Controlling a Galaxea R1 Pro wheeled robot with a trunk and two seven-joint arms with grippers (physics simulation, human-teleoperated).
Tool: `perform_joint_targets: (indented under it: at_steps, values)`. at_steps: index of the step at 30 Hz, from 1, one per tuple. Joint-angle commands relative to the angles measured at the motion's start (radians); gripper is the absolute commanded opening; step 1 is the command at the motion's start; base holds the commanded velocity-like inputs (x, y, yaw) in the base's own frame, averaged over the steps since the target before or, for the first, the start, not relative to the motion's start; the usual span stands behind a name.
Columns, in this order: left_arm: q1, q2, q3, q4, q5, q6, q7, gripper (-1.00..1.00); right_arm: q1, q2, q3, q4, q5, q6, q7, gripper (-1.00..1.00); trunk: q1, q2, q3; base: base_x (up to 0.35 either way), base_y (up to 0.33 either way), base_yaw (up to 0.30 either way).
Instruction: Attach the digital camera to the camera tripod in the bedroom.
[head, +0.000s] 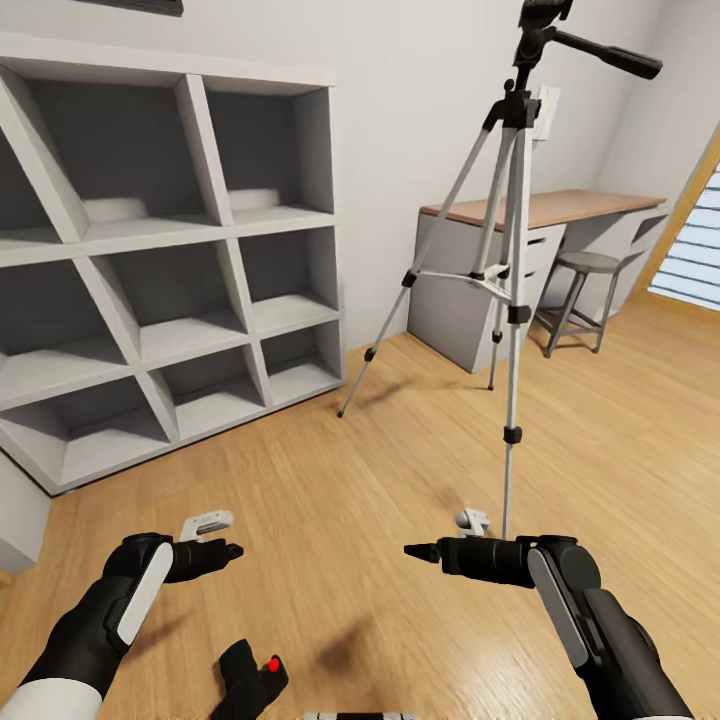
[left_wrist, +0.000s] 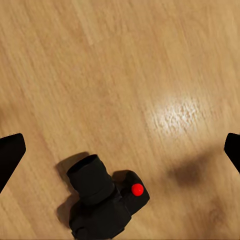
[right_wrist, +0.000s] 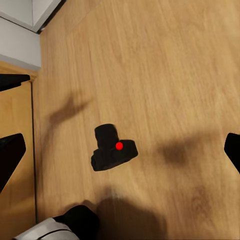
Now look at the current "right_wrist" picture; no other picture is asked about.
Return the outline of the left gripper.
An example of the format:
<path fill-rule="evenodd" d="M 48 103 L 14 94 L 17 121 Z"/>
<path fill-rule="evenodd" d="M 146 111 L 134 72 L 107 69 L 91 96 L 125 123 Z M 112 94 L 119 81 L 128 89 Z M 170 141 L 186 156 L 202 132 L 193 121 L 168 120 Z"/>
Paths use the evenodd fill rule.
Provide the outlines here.
<path fill-rule="evenodd" d="M 21 86 L 22 82 L 29 81 L 28 74 L 2 74 L 0 73 L 0 92 Z"/>

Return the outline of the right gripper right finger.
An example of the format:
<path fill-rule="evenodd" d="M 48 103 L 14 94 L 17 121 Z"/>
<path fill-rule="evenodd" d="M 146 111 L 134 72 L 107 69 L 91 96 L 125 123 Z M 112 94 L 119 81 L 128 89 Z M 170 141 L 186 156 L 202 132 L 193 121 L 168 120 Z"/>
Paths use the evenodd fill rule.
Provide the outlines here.
<path fill-rule="evenodd" d="M 240 135 L 228 133 L 225 140 L 224 151 L 240 173 Z"/>

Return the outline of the digital camera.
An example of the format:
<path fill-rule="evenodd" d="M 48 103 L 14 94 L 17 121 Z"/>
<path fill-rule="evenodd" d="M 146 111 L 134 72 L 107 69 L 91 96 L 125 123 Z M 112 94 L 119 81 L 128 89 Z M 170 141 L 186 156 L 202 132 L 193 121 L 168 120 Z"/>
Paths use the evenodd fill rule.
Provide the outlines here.
<path fill-rule="evenodd" d="M 93 151 L 91 166 L 95 172 L 115 168 L 138 155 L 135 141 L 119 140 L 116 129 L 111 123 L 97 126 L 94 134 L 98 149 Z"/>

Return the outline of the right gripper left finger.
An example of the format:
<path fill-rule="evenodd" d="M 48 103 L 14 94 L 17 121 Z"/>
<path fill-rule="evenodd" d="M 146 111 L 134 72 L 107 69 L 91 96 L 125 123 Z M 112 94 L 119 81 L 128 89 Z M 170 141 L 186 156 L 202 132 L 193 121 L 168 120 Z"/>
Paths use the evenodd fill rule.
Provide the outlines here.
<path fill-rule="evenodd" d="M 0 193 L 26 153 L 22 133 L 0 138 Z"/>

